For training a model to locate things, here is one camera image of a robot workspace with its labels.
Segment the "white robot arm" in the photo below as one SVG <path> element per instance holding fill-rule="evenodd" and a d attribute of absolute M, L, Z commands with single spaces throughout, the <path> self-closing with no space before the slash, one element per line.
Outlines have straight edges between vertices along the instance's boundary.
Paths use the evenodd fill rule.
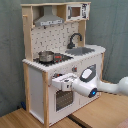
<path fill-rule="evenodd" d="M 61 91 L 75 91 L 89 98 L 94 97 L 97 92 L 128 96 L 128 77 L 122 78 L 117 84 L 102 82 L 97 75 L 95 65 L 84 69 L 79 77 L 74 73 L 68 73 L 54 78 L 52 85 Z"/>

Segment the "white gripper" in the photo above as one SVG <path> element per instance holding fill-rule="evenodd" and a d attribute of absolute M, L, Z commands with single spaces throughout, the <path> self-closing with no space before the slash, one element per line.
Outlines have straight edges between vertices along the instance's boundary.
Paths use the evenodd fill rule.
<path fill-rule="evenodd" d="M 71 91 L 71 85 L 77 76 L 73 73 L 68 73 L 52 80 L 52 85 L 61 91 Z"/>

